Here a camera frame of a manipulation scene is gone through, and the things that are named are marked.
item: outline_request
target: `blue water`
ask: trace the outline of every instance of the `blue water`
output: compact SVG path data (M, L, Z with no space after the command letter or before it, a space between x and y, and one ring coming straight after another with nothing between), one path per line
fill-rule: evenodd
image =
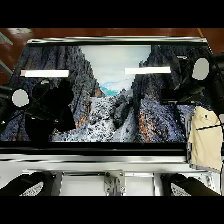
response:
M109 89L107 89L106 87L103 87L103 86L100 86L100 89L103 91L103 93L106 96L116 96L119 93L119 91L117 91L117 90L109 90Z

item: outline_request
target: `white rectangle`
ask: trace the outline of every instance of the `white rectangle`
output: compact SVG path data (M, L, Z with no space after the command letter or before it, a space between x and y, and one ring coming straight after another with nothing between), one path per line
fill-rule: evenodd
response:
M32 78L66 78L69 75L69 70L21 70L21 76Z
M171 73L170 66L167 66L167 67L125 68L125 75L149 74L149 73Z

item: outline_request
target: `white circle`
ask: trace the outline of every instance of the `white circle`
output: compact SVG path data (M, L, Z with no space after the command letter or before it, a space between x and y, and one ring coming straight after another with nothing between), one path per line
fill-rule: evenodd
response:
M25 90L18 89L12 95L12 102L17 107L23 107L29 103L29 97Z
M199 58L194 65L192 77L197 80L204 80L209 73L209 63L205 58Z

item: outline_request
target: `brown floor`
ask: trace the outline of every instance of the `brown floor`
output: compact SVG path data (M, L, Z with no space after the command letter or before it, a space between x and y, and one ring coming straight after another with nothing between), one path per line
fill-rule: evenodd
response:
M32 33L11 34L7 28L0 28L13 45L0 44L0 60L11 70L31 38L75 37L75 36L205 36L213 52L224 51L224 28L32 28ZM0 74L0 83L7 79Z

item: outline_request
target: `beige cloth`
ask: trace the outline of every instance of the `beige cloth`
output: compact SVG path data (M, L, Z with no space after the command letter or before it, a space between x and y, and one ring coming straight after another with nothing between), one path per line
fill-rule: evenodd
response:
M188 142L192 143L192 164L221 171L222 127L196 130L219 125L220 121L213 111L195 107Z

